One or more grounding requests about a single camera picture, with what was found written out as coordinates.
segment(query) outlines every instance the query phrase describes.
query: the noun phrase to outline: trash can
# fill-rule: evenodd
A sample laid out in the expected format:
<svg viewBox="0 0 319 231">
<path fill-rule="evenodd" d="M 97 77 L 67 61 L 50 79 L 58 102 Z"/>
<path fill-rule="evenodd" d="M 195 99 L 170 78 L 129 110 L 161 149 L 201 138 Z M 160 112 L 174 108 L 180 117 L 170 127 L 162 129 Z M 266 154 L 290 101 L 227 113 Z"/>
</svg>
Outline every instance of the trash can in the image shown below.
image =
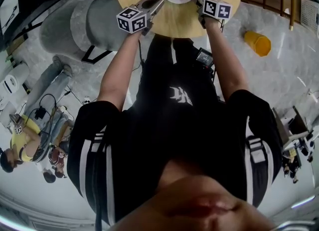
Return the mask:
<svg viewBox="0 0 319 231">
<path fill-rule="evenodd" d="M 271 41 L 262 34 L 248 31 L 245 42 L 261 57 L 267 56 L 271 51 Z"/>
</svg>

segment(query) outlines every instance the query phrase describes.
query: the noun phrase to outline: gray chair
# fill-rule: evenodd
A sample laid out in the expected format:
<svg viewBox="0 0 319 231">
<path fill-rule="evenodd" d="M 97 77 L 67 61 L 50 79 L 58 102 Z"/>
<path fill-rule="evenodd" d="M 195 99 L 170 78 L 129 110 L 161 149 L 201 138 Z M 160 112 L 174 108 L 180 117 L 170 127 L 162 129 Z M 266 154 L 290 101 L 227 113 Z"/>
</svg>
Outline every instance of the gray chair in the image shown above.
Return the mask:
<svg viewBox="0 0 319 231">
<path fill-rule="evenodd" d="M 80 49 L 71 30 L 74 9 L 85 0 L 69 0 L 51 13 L 42 23 L 40 43 L 49 53 L 95 64 L 113 51 L 118 51 L 127 33 L 120 30 L 116 15 L 122 10 L 118 0 L 94 0 L 87 12 L 85 30 L 91 46 L 85 52 Z M 95 47 L 106 50 L 94 59 L 89 59 Z"/>
</svg>

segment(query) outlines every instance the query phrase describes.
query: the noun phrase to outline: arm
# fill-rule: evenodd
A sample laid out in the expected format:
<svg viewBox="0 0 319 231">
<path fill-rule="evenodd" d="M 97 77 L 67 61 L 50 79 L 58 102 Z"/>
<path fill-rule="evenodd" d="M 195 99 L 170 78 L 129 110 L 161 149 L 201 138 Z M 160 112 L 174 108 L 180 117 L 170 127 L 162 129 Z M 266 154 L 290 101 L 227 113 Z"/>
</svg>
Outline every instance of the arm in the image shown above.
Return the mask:
<svg viewBox="0 0 319 231">
<path fill-rule="evenodd" d="M 23 132 L 31 138 L 31 141 L 25 146 L 25 153 L 27 156 L 33 157 L 40 146 L 41 137 L 27 126 L 23 128 Z"/>
<path fill-rule="evenodd" d="M 56 149 L 57 149 L 59 152 L 63 153 L 65 156 L 67 156 L 67 154 L 65 153 L 65 151 L 64 151 L 63 149 L 61 149 L 60 147 L 56 147 Z"/>
<path fill-rule="evenodd" d="M 219 22 L 206 17 L 206 29 L 225 101 L 237 90 L 248 90 L 245 70 L 219 29 Z"/>
<path fill-rule="evenodd" d="M 129 88 L 141 31 L 128 35 L 106 70 L 97 101 L 108 101 L 121 111 Z"/>
</svg>

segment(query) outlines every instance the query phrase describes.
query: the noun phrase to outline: black t-shirt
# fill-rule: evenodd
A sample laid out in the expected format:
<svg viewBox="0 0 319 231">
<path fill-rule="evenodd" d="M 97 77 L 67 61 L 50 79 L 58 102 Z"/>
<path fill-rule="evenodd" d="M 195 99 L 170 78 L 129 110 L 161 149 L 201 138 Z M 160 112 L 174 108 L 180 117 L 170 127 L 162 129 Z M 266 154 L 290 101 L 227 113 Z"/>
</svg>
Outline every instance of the black t-shirt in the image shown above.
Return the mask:
<svg viewBox="0 0 319 231">
<path fill-rule="evenodd" d="M 127 111 L 109 102 L 80 109 L 67 172 L 93 210 L 98 187 L 105 222 L 117 222 L 151 198 L 174 158 L 195 162 L 234 196 L 256 207 L 261 203 L 282 165 L 282 142 L 269 104 L 244 90 L 222 103 L 201 75 L 167 75 L 138 94 Z M 97 153 L 100 145 L 103 151 Z"/>
</svg>

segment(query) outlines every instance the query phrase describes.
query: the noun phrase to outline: black hair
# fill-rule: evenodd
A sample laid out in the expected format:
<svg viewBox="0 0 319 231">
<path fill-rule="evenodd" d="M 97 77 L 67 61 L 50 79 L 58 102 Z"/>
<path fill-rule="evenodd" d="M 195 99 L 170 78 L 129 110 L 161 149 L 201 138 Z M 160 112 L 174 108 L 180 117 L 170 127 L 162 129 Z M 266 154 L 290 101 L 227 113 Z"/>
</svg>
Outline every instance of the black hair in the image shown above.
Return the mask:
<svg viewBox="0 0 319 231">
<path fill-rule="evenodd" d="M 54 168 L 54 170 L 55 170 L 54 174 L 57 178 L 60 178 L 60 179 L 66 178 L 66 176 L 63 173 L 58 172 L 58 169 L 56 167 Z"/>
<path fill-rule="evenodd" d="M 47 183 L 53 183 L 56 180 L 56 177 L 52 173 L 49 173 L 49 172 L 43 173 L 43 177 Z"/>
<path fill-rule="evenodd" d="M 6 156 L 6 153 L 0 148 L 0 165 L 2 167 L 2 169 L 6 172 L 6 173 L 12 173 L 13 172 L 13 167 L 11 166 L 11 164 L 8 162 L 8 158 Z"/>
<path fill-rule="evenodd" d="M 305 157 L 307 157 L 308 154 L 309 154 L 309 152 L 308 152 L 308 150 L 307 150 L 306 148 L 302 148 L 301 152 L 302 152 L 302 154 L 303 154 Z"/>
</svg>

